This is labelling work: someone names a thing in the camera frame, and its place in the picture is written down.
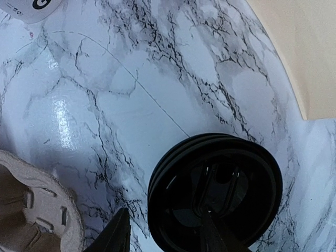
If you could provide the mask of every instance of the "marble countertop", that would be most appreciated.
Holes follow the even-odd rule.
[[[146,223],[156,163],[223,132],[267,148],[283,175],[252,250],[335,251],[336,121],[302,120],[245,0],[64,0],[37,24],[0,21],[0,148],[77,192],[88,243],[126,206],[131,251],[160,251]]]

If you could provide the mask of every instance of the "stack of black lids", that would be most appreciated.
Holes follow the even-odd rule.
[[[227,134],[202,134],[167,152],[148,191],[148,222],[164,251],[201,252],[202,205],[246,247],[275,218],[282,178],[262,146]]]

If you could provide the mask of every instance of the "black object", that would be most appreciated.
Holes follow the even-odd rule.
[[[281,195],[279,166],[262,146],[226,134],[197,135],[157,164],[149,228],[164,251],[245,252],[273,221]]]
[[[130,214],[122,208],[84,252],[129,252],[130,231]]]

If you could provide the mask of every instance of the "white container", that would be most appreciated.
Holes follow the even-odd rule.
[[[0,0],[0,9],[27,24],[49,16],[62,0]]]

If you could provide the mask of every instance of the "white marble surface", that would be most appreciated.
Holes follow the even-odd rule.
[[[253,251],[334,251],[336,121],[302,120],[244,0],[64,1],[32,25],[0,13],[0,113],[0,147],[77,192],[88,243],[127,206],[131,251],[160,251],[146,224],[157,161],[224,132],[266,147],[283,174]]]

